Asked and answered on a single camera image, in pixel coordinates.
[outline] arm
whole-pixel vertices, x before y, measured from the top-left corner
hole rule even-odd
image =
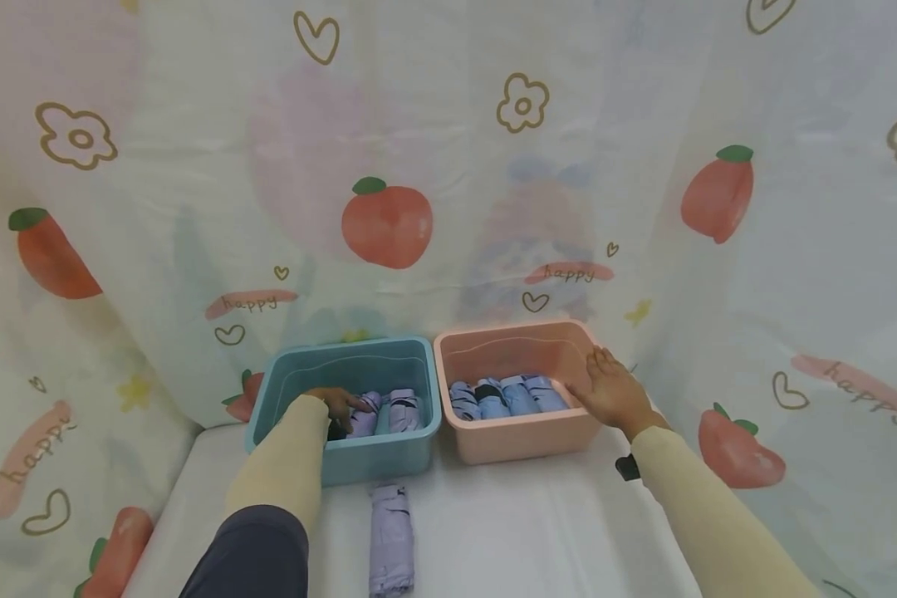
[[[322,499],[322,448],[329,408],[299,395],[282,421],[249,455],[226,496],[226,516],[248,506],[271,504],[298,518],[311,534]]]
[[[651,408],[638,380],[604,347],[587,358],[591,390],[568,385],[589,414],[622,430],[645,486],[705,598],[808,598],[818,590],[734,492]]]
[[[648,427],[635,436],[631,453],[702,596],[818,596],[781,544],[681,436]]]
[[[290,403],[229,485],[226,520],[180,598],[304,598],[329,417],[352,432],[350,407],[368,409],[341,389],[310,390]]]

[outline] blue plastic basket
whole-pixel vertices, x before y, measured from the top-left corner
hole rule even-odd
[[[266,367],[246,430],[247,452],[265,439],[293,399],[318,386],[341,386],[353,395],[415,390],[422,424],[413,432],[390,434],[386,403],[374,436],[326,443],[323,486],[414,476],[429,468],[432,437],[442,424],[442,409],[428,340],[400,337],[281,351]]]

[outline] beige sleeve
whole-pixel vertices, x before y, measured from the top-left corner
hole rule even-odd
[[[311,537],[322,499],[322,449],[329,408],[299,395],[277,427],[249,454],[226,496],[226,517],[254,504],[272,504],[295,515]]]
[[[817,588],[681,436],[651,427],[631,443],[704,598],[808,598]]]

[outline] person's left hand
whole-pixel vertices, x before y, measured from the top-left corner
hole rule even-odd
[[[349,408],[362,413],[372,410],[365,401],[356,398],[344,389],[310,389],[304,395],[311,395],[321,399],[329,408],[329,417],[340,423],[348,434],[352,434],[352,422],[349,421]]]

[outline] pink plastic basket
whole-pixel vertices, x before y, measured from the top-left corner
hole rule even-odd
[[[459,457],[468,465],[585,451],[600,424],[564,389],[591,388],[586,354],[595,341],[579,321],[559,320],[446,332],[436,337],[435,370],[444,421],[454,429]],[[484,421],[463,421],[451,409],[449,385],[517,374],[551,378],[572,409]]]

